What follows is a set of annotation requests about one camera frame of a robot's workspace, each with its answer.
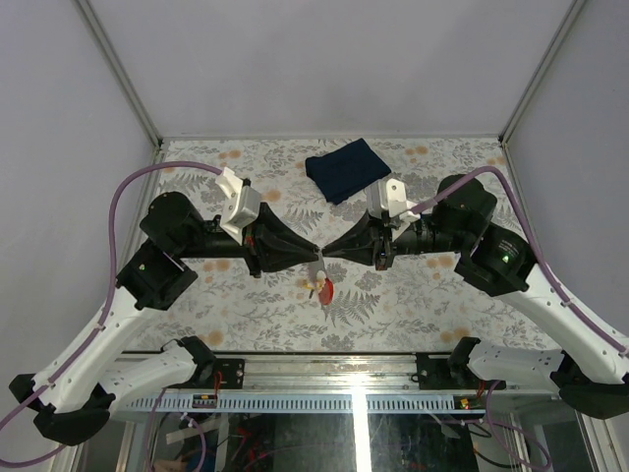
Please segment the key with yellow tag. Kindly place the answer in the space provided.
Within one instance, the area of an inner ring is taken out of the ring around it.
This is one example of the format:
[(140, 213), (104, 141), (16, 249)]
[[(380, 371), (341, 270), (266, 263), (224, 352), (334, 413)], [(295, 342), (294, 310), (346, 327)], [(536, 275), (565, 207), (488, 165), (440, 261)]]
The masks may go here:
[(309, 298), (312, 299), (315, 294), (320, 291), (320, 284), (318, 281), (307, 280), (304, 282), (303, 287), (309, 291)]

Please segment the steel key holder red handle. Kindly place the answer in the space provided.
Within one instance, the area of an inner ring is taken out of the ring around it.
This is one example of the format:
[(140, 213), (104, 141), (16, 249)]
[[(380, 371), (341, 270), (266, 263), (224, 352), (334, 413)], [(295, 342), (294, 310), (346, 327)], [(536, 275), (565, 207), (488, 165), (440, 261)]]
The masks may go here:
[(308, 280), (318, 281), (320, 284), (319, 293), (315, 294), (312, 299), (309, 299), (317, 300), (322, 307), (328, 307), (333, 301), (335, 288), (323, 260), (309, 263), (308, 275)]

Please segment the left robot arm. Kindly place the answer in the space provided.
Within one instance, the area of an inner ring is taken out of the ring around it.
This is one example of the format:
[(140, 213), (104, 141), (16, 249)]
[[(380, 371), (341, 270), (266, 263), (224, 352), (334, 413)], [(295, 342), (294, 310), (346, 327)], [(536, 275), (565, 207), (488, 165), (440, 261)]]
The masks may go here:
[(159, 312), (167, 311), (197, 280), (187, 259), (242, 259), (259, 277), (317, 259), (315, 244), (286, 226), (262, 203), (237, 242), (202, 218), (179, 192), (158, 196), (141, 229), (147, 239), (115, 277), (106, 314), (97, 315), (47, 369), (21, 374), (9, 389), (34, 411), (33, 423), (47, 439), (72, 446), (99, 432), (128, 403), (165, 387), (214, 387), (216, 358), (194, 335), (135, 367), (115, 370), (114, 361)]

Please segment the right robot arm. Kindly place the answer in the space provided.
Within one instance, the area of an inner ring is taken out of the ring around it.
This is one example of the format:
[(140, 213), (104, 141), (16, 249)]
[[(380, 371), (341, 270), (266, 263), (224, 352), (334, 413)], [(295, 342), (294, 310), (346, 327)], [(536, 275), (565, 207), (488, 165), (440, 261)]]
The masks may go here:
[(479, 180), (444, 178), (430, 213), (407, 201), (395, 179), (371, 184), (367, 194), (363, 217), (324, 247), (325, 256), (387, 270), (401, 256), (456, 253), (464, 282), (518, 310), (558, 345), (511, 348), (464, 336), (445, 367), (428, 370), (430, 385), (503, 382), (554, 393), (593, 418), (627, 413), (627, 336), (563, 288), (526, 239), (492, 222), (497, 199)]

